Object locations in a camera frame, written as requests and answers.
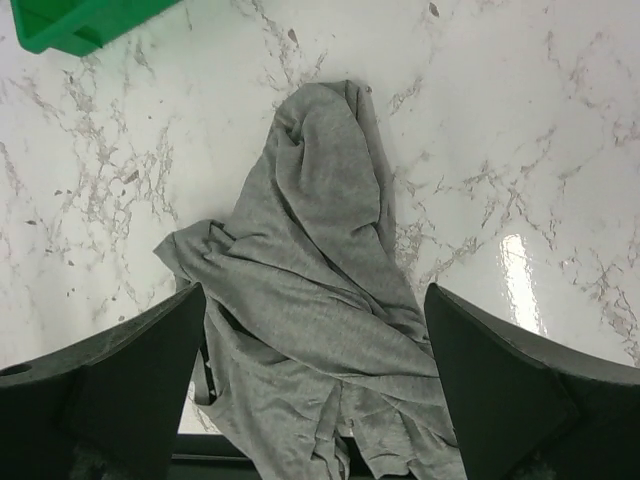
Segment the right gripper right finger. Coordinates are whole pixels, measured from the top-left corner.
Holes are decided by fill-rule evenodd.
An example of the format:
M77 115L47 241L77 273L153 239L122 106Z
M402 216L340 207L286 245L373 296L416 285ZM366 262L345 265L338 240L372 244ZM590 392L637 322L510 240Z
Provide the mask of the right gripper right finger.
M424 312L470 479L636 479L639 371L429 285Z

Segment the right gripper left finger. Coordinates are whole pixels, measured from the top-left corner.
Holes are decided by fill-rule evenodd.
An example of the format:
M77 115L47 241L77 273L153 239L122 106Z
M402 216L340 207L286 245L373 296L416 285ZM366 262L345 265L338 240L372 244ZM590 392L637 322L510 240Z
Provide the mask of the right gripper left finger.
M3 368L2 478L165 478L205 307L193 284L128 321Z

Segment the grey t-shirt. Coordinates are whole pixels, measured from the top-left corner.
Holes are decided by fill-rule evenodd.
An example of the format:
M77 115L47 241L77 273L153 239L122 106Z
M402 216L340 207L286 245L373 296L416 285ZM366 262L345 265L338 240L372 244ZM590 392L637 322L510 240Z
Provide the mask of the grey t-shirt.
M425 319L394 259L390 173L364 89L308 83L276 110L226 220L155 250L200 284L203 412L264 479L465 475Z

